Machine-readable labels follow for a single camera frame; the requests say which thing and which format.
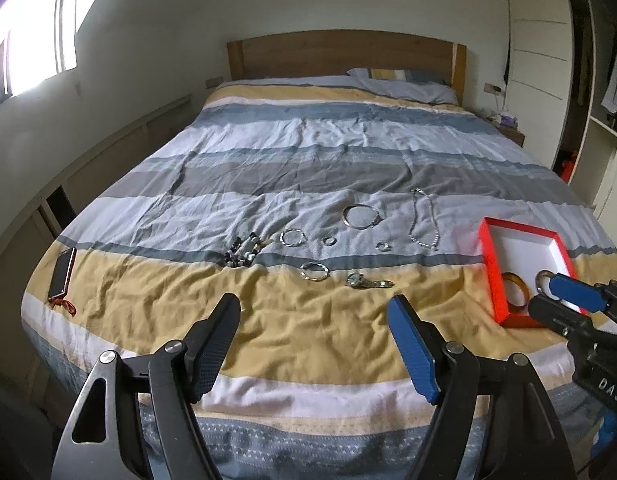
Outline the dark brown bangle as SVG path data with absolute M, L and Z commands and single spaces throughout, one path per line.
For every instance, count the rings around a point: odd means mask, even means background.
M 535 275 L 534 283 L 535 289 L 540 296 L 551 297 L 551 279 L 555 276 L 555 273 L 551 270 L 540 270 Z

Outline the amber bangle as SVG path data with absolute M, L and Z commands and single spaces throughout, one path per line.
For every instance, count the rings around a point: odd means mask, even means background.
M 525 281 L 516 273 L 502 274 L 507 306 L 510 311 L 522 311 L 529 304 L 530 289 Z

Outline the red jewelry box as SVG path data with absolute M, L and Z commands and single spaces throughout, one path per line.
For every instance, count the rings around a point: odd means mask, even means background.
M 482 220 L 478 235 L 494 321 L 505 328 L 539 327 L 540 323 L 529 315 L 528 306 L 522 311 L 508 309 L 502 274 L 518 274 L 528 285 L 531 298 L 537 296 L 534 279 L 540 270 L 575 278 L 577 274 L 559 234 L 531 224 L 487 217 Z

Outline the silver wristwatch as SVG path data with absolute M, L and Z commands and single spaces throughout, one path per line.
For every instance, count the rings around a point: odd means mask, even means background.
M 353 289 L 385 289 L 392 288 L 394 283 L 389 280 L 372 280 L 362 273 L 354 272 L 347 276 L 347 285 Z

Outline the large silver bangle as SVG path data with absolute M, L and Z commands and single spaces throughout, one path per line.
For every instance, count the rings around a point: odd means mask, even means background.
M 341 212 L 343 223 L 354 230 L 367 230 L 382 220 L 381 214 L 371 205 L 352 204 L 343 208 Z

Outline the black phone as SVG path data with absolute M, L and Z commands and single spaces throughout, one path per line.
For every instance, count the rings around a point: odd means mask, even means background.
M 76 256 L 74 247 L 64 250 L 54 263 L 47 299 L 55 302 L 63 299 L 69 290 L 69 282 Z

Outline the wooden nightstand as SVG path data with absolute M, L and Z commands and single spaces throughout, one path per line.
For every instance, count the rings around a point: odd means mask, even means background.
M 521 148 L 523 144 L 525 144 L 525 135 L 516 128 L 502 125 L 499 122 L 495 122 L 494 119 L 490 119 L 489 123 L 494 126 L 499 133 L 502 133 L 503 136 L 506 136 L 507 139 L 515 142 Z

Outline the purple tissue box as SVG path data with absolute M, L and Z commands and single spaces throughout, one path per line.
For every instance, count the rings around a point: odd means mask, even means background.
M 499 115 L 499 123 L 502 126 L 506 126 L 508 128 L 516 128 L 517 127 L 517 118 L 515 116 L 510 116 L 506 114 Z

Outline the grey striped pillow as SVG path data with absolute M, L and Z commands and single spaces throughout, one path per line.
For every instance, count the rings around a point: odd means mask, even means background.
M 347 75 L 364 89 L 395 99 L 425 104 L 459 103 L 455 90 L 440 75 L 430 70 L 387 70 L 386 68 L 356 67 Z

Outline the striped bed duvet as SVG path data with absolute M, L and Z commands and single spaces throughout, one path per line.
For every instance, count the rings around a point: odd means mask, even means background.
M 348 228 L 352 204 L 382 220 Z M 387 324 L 402 294 L 478 356 L 526 353 L 585 460 L 603 407 L 572 382 L 559 336 L 494 321 L 487 217 L 554 231 L 580 280 L 617 280 L 617 248 L 589 207 L 458 104 L 382 96 L 350 76 L 228 82 L 61 232 L 26 285 L 22 325 L 77 392 L 103 351 L 150 353 L 231 292 L 239 330 L 194 409 L 220 474 L 400 479 L 432 416 Z M 49 302 L 71 247 L 68 293 Z M 394 286 L 353 289 L 354 272 Z

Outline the white wardrobe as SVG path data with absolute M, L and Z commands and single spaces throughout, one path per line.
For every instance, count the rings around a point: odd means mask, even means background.
M 508 0 L 505 107 L 617 246 L 617 20 L 603 0 Z

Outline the wooden headboard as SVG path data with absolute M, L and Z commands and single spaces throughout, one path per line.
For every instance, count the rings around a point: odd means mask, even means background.
M 427 70 L 464 99 L 467 47 L 437 38 L 364 29 L 285 32 L 226 44 L 232 79 L 340 75 L 355 67 Z

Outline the window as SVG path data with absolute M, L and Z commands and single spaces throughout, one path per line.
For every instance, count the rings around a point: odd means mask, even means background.
M 77 66 L 77 33 L 95 0 L 5 0 L 0 103 Z

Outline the wall socket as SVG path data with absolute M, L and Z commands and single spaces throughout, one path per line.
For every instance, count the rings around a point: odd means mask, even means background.
M 491 93 L 493 96 L 500 96 L 503 94 L 503 89 L 501 87 L 495 86 L 495 84 L 489 84 L 488 82 L 484 84 L 483 91 Z

